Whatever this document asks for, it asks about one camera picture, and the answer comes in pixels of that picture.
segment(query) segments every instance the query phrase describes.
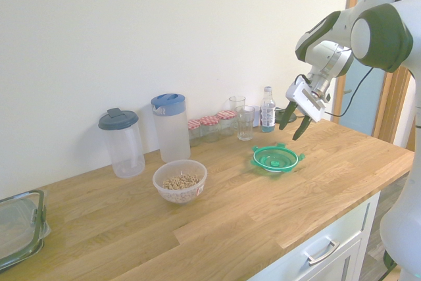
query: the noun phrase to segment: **white cabinet drawer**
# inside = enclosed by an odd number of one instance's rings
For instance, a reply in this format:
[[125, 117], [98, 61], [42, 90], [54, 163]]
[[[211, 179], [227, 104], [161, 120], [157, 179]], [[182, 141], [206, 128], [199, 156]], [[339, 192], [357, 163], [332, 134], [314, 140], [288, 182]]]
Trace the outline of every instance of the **white cabinet drawer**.
[[352, 281], [361, 240], [358, 240], [313, 277], [306, 275], [308, 281]]
[[[379, 195], [380, 193], [377, 193], [367, 199], [312, 238], [254, 275], [249, 281], [304, 280], [304, 275], [314, 275], [316, 271], [331, 263], [357, 240], [362, 240], [361, 244], [365, 249]], [[333, 243], [339, 243], [334, 250], [332, 249]], [[321, 262], [309, 265], [309, 256], [313, 259], [319, 259], [329, 253], [330, 255]]]

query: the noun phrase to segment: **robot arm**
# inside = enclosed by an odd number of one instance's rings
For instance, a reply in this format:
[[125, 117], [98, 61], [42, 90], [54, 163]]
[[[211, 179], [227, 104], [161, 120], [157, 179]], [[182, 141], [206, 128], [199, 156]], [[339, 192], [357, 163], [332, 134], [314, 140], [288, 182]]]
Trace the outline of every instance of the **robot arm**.
[[421, 280], [421, 0], [361, 0], [327, 16], [298, 42], [298, 59], [312, 65], [289, 87], [280, 129], [298, 108], [304, 115], [297, 139], [319, 121], [333, 77], [345, 74], [352, 55], [362, 64], [394, 72], [407, 67], [416, 83], [416, 146], [412, 169], [396, 204], [380, 224], [387, 252], [402, 267], [400, 281]]
[[[295, 54], [312, 68], [307, 76], [297, 77], [287, 90], [286, 97], [290, 102], [280, 122], [281, 130], [295, 109], [299, 109], [305, 117], [294, 134], [294, 140], [312, 120], [318, 122], [324, 113], [324, 104], [330, 100], [326, 92], [332, 78], [346, 74], [354, 57], [362, 64], [387, 72], [394, 72], [408, 57], [410, 37], [408, 32], [405, 34], [405, 25], [399, 14], [393, 16], [395, 10], [389, 5], [396, 1], [399, 0], [360, 0], [353, 8], [329, 14], [301, 37]], [[382, 43], [375, 43], [376, 39], [384, 39], [385, 30], [394, 33], [389, 37], [406, 38], [408, 43], [400, 41], [398, 47], [387, 45], [388, 50], [385, 51]]]

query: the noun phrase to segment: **bottle label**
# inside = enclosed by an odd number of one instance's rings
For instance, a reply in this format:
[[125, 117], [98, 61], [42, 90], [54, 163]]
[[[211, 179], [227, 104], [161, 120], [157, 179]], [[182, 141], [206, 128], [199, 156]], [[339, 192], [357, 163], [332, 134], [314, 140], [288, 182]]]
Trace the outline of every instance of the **bottle label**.
[[275, 125], [275, 108], [262, 108], [262, 126], [269, 127]]

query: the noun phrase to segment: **jug lid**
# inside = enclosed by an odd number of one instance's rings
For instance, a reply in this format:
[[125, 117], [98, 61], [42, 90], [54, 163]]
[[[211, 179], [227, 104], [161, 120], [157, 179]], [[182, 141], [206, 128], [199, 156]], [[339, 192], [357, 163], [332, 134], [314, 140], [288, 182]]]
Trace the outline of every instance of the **jug lid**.
[[153, 114], [157, 116], [178, 115], [186, 110], [186, 98], [179, 93], [166, 93], [151, 100]]
[[102, 130], [123, 130], [135, 124], [139, 117], [133, 111], [121, 111], [119, 108], [107, 110], [108, 114], [103, 116], [98, 123]]

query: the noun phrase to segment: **cereal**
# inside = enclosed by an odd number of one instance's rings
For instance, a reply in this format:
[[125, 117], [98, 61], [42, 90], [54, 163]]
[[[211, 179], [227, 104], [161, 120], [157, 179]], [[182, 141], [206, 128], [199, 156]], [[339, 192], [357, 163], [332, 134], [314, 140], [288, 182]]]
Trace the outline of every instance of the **cereal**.
[[181, 190], [190, 188], [198, 183], [199, 179], [196, 175], [191, 176], [190, 174], [181, 174], [165, 180], [162, 187], [168, 190]]
[[197, 197], [203, 190], [203, 186], [198, 190], [192, 189], [186, 192], [179, 192], [178, 190], [190, 188], [199, 183], [197, 175], [182, 174], [179, 176], [173, 176], [169, 179], [164, 180], [162, 187], [172, 192], [159, 192], [161, 196], [174, 203], [184, 204], [190, 202]]

